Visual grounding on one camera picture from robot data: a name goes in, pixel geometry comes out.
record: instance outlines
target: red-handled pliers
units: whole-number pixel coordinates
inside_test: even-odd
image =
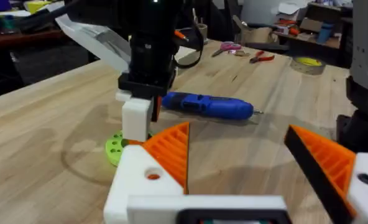
[[[260,57],[263,54],[264,54],[264,51],[262,51],[262,50],[257,52],[256,56],[251,59],[250,63],[264,62],[264,61],[268,61],[268,60],[273,60],[275,58],[275,55],[270,56],[270,57]]]

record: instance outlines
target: desk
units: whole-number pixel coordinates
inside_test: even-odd
[[[179,75],[177,91],[241,98],[265,111],[246,122],[162,111],[154,132],[190,121],[191,194],[283,195],[294,223],[328,223],[311,186],[283,145],[289,124],[332,138],[348,71],[293,71],[290,58],[249,64],[205,46],[199,65]],[[245,49],[254,54],[256,51]],[[102,223],[115,168],[104,142],[121,129],[117,72],[95,62],[0,96],[0,223]]]

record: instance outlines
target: tape roll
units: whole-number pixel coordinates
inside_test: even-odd
[[[321,75],[326,64],[320,60],[308,57],[293,57],[290,67],[308,75]]]

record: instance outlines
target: black cable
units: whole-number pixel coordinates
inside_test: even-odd
[[[198,44],[199,44],[199,47],[200,47],[200,54],[199,54],[199,58],[196,59],[196,61],[194,61],[193,63],[190,63],[188,65],[182,65],[182,64],[179,64],[176,59],[174,59],[174,63],[175,65],[178,67],[178,68],[191,68],[191,67],[194,67],[196,64],[199,63],[199,61],[201,60],[201,57],[202,57],[202,52],[203,52],[203,36],[202,36],[202,33],[201,31],[199,30],[198,28],[198,25],[195,23],[195,21],[188,17],[183,11],[181,11],[180,13],[185,19],[188,19],[191,23],[192,23],[192,27],[194,28],[195,30],[195,34],[196,34],[196,37],[198,39]]]
[[[66,14],[68,11],[72,10],[80,1],[82,0],[72,0],[68,4],[60,7],[52,12],[44,13],[45,11],[38,11],[35,14],[26,17],[25,19],[18,20],[15,25],[17,27],[34,26],[37,24],[46,24],[53,22],[55,18]]]

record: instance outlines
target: blue electric screwdriver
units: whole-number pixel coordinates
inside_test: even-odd
[[[170,92],[162,99],[162,105],[170,110],[236,120],[249,119],[253,114],[263,113],[243,100],[191,93]]]

